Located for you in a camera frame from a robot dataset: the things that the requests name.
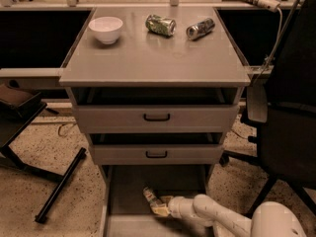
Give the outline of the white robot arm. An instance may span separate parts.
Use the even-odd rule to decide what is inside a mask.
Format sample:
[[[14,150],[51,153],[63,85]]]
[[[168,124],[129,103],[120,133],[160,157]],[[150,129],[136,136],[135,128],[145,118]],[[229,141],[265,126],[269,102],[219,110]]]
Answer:
[[[307,237],[295,214],[281,203],[261,203],[251,217],[217,203],[207,195],[146,197],[151,210],[160,216],[188,220],[202,226],[218,222],[236,237]]]

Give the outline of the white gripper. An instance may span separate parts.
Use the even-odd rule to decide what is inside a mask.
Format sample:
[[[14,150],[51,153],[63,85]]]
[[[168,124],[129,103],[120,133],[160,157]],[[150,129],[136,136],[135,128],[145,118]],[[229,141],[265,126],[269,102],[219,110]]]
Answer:
[[[168,208],[166,206],[153,207],[152,211],[157,215],[169,216],[171,214],[174,218],[184,219],[195,214],[192,198],[161,196],[160,199],[162,202],[168,203]]]

